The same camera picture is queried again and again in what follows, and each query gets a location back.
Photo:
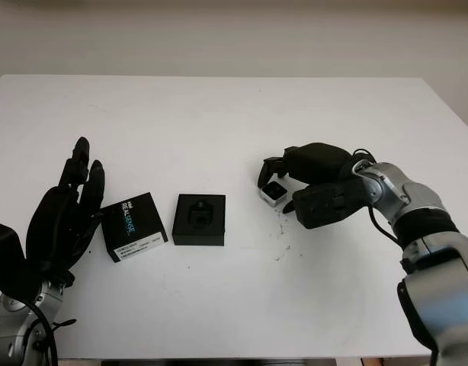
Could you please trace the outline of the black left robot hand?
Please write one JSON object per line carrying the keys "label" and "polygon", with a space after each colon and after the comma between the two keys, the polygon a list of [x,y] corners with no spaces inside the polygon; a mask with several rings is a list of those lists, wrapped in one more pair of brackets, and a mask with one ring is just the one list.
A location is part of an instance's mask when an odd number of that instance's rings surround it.
{"label": "black left robot hand", "polygon": [[48,281],[73,285],[70,268],[85,254],[101,223],[105,175],[89,162],[90,145],[80,137],[66,160],[58,185],[43,196],[26,236],[26,259]]}

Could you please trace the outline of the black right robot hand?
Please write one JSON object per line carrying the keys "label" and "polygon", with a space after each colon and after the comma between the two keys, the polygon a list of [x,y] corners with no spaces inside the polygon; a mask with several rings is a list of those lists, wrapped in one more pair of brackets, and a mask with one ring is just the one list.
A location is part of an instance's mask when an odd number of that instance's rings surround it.
{"label": "black right robot hand", "polygon": [[362,184],[350,174],[354,155],[326,143],[291,146],[282,156],[263,160],[258,176],[261,198],[272,207],[283,201],[288,190],[272,178],[292,178],[306,185],[293,192],[283,212],[295,212],[305,226],[337,222],[364,206]]}

